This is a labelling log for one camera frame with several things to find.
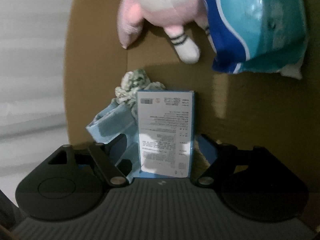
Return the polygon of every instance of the metal screw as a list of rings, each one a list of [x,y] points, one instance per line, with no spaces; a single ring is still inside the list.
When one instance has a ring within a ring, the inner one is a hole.
[[[211,178],[211,177],[201,177],[201,178],[198,179],[198,182],[201,185],[208,186],[208,185],[211,185],[214,182],[214,179]]]
[[[124,177],[117,176],[113,177],[110,182],[114,185],[122,185],[126,182],[126,179]]]

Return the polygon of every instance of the gray ribbed surface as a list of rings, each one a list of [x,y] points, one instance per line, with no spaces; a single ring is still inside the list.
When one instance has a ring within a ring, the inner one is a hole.
[[[217,239],[309,240],[314,233],[298,219],[266,224],[226,208],[213,190],[189,179],[135,179],[113,189],[101,205],[75,220],[25,219],[13,233],[20,240]]]

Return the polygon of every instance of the white curved line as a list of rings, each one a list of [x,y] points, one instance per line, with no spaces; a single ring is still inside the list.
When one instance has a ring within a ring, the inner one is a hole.
[[[221,17],[221,20],[225,24],[225,26],[228,28],[230,32],[233,33],[233,35],[241,42],[242,46],[244,47],[245,51],[245,60],[248,61],[250,59],[250,52],[248,45],[245,43],[244,39],[235,31],[235,29],[230,25],[230,23],[227,21],[226,17],[223,14],[222,7],[221,7],[221,0],[216,0],[217,8]]]

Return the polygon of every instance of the cardboard box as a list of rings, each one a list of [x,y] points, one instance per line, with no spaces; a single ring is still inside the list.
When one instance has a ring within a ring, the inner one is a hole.
[[[85,127],[114,97],[125,72],[144,68],[170,90],[194,90],[196,132],[251,149],[265,146],[312,192],[304,220],[320,224],[320,6],[305,0],[310,43],[303,80],[279,74],[227,75],[211,70],[214,53],[195,24],[187,33],[201,49],[197,64],[182,63],[164,31],[145,24],[128,50],[118,41],[120,0],[74,0],[65,51],[65,107],[70,143],[92,141]]]

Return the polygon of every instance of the pink plush toy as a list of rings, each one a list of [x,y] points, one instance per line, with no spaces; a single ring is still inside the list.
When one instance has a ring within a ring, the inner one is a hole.
[[[122,0],[118,12],[118,35],[126,49],[140,35],[146,19],[164,28],[180,59],[188,64],[199,60],[198,46],[184,32],[183,25],[195,21],[208,35],[207,14],[204,0]]]

